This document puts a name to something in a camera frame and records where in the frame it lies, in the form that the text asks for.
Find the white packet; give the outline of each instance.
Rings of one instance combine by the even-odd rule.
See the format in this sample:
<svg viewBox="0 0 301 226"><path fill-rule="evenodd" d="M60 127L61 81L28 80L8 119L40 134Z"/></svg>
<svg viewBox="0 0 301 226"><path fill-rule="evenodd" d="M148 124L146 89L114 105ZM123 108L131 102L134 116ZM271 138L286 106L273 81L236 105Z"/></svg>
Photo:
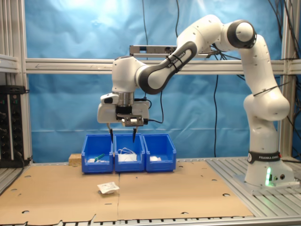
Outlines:
<svg viewBox="0 0 301 226"><path fill-rule="evenodd" d="M115 182L109 182L106 184L97 185L97 187L103 194L111 194L115 190L119 189L119 187L115 184Z"/></svg>
<svg viewBox="0 0 301 226"><path fill-rule="evenodd" d="M150 161L161 161L161 158L157 156L150 156Z"/></svg>
<svg viewBox="0 0 301 226"><path fill-rule="evenodd" d="M118 154L118 162L120 161L137 161L136 154Z"/></svg>

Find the green indicator light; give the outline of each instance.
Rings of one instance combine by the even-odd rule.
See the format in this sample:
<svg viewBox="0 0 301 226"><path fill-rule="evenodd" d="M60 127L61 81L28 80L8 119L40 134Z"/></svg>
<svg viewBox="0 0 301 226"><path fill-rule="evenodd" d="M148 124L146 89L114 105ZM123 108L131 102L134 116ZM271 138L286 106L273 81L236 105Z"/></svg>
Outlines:
<svg viewBox="0 0 301 226"><path fill-rule="evenodd" d="M265 186L269 186L269 176L271 174L271 167L268 167L267 176L265 178Z"/></svg>

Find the wooden block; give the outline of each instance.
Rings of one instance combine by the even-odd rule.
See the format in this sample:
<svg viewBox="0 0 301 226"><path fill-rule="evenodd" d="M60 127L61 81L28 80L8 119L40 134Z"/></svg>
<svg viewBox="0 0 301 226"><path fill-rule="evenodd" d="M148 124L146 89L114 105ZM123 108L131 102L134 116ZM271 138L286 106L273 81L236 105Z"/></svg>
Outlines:
<svg viewBox="0 0 301 226"><path fill-rule="evenodd" d="M69 166L80 166L81 154L71 154L69 157Z"/></svg>

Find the small white pouch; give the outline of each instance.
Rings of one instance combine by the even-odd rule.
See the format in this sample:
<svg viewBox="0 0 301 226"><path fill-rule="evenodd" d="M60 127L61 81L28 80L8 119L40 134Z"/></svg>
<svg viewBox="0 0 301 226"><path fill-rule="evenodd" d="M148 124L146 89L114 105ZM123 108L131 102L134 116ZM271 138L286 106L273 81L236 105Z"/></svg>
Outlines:
<svg viewBox="0 0 301 226"><path fill-rule="evenodd" d="M161 161L161 158L157 156L151 156L150 161Z"/></svg>
<svg viewBox="0 0 301 226"><path fill-rule="evenodd" d="M119 189L119 187L115 184L115 182L109 182L106 184L97 185L97 187L103 194L111 194Z"/></svg>

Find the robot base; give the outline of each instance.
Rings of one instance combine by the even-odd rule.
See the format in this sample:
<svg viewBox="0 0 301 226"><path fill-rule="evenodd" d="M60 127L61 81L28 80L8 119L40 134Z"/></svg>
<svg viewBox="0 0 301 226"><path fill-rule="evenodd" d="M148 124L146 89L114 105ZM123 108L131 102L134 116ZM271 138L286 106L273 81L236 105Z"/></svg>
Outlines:
<svg viewBox="0 0 301 226"><path fill-rule="evenodd" d="M234 179L252 195L300 186L298 179L294 177L293 170L282 160L275 162L256 161L248 165L246 177L237 175L234 176Z"/></svg>
<svg viewBox="0 0 301 226"><path fill-rule="evenodd" d="M277 185L277 186L255 186L245 182L244 175L234 175L234 180L239 183L239 185L251 195L263 195L268 191L278 190L278 189L286 189L286 188L299 188L300 182L295 179L292 182L288 182L285 185Z"/></svg>

